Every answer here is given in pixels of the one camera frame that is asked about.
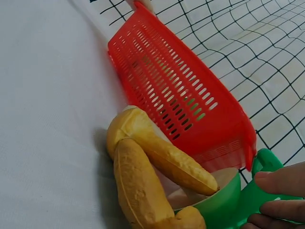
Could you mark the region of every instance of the finger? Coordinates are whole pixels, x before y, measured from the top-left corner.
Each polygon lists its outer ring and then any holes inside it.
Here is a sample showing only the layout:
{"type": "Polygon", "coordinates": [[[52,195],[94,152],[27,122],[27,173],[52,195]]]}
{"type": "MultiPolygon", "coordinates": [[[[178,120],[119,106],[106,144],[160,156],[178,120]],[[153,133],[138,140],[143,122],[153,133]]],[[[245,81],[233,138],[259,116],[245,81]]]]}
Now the finger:
{"type": "Polygon", "coordinates": [[[281,168],[273,173],[258,172],[254,179],[267,193],[305,197],[305,163],[281,168]]]}
{"type": "Polygon", "coordinates": [[[252,223],[246,223],[240,227],[240,229],[261,229],[252,223]]]}
{"type": "Polygon", "coordinates": [[[260,229],[294,229],[296,224],[271,218],[262,214],[253,214],[249,217],[248,223],[255,225],[260,229]]]}
{"type": "Polygon", "coordinates": [[[305,222],[304,200],[276,200],[263,204],[260,211],[273,218],[286,219],[294,222],[305,222]]]}

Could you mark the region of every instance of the black mesh net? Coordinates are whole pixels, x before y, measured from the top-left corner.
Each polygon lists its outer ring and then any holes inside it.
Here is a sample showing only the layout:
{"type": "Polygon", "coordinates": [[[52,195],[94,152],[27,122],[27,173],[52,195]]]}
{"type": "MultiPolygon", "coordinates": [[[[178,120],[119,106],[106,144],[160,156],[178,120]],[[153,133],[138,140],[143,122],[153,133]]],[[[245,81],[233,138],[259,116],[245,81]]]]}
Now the black mesh net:
{"type": "MultiPolygon", "coordinates": [[[[91,0],[116,32],[124,0],[91,0]]],[[[285,164],[305,160],[305,3],[302,0],[152,0],[158,18],[215,73],[285,164]]],[[[244,185],[252,178],[240,170],[244,185]]]]}

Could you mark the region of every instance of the white sheet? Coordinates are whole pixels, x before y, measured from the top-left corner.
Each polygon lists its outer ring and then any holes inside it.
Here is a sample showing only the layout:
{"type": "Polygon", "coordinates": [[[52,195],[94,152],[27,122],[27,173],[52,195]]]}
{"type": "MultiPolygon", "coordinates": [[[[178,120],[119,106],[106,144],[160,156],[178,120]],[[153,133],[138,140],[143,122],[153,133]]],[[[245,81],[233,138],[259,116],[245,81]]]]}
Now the white sheet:
{"type": "Polygon", "coordinates": [[[0,228],[127,227],[102,147],[123,107],[100,38],[69,1],[1,0],[0,228]]]}

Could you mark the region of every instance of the red basket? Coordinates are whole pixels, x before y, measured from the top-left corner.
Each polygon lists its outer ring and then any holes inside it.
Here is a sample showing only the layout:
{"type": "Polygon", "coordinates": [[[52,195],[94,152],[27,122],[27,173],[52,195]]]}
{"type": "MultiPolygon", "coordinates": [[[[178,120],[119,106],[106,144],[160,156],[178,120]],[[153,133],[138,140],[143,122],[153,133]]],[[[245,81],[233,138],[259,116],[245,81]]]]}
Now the red basket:
{"type": "Polygon", "coordinates": [[[239,103],[175,34],[136,6],[108,44],[129,103],[209,172],[250,170],[256,134],[239,103]]]}

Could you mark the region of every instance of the toy food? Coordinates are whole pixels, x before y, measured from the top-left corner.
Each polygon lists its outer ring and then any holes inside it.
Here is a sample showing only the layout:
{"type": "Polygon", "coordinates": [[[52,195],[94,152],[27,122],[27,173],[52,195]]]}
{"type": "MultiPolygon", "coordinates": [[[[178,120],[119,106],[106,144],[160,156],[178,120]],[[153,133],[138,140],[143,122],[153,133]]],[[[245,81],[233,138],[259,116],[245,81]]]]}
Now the toy food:
{"type": "Polygon", "coordinates": [[[107,149],[114,160],[119,203],[133,228],[205,229],[204,219],[194,207],[186,207],[174,216],[153,165],[188,195],[214,194],[219,189],[215,178],[162,139],[144,111],[129,108],[113,119],[107,149]]]}
{"type": "Polygon", "coordinates": [[[116,147],[114,176],[120,206],[134,228],[149,228],[174,217],[147,155],[132,139],[123,139],[116,147]]]}
{"type": "Polygon", "coordinates": [[[176,184],[206,196],[219,189],[209,172],[155,133],[151,120],[143,110],[127,109],[113,119],[107,133],[107,148],[112,159],[118,142],[124,138],[135,140],[150,162],[176,184]]]}
{"type": "Polygon", "coordinates": [[[200,212],[191,206],[179,211],[175,218],[156,224],[153,229],[206,229],[200,212]]]}

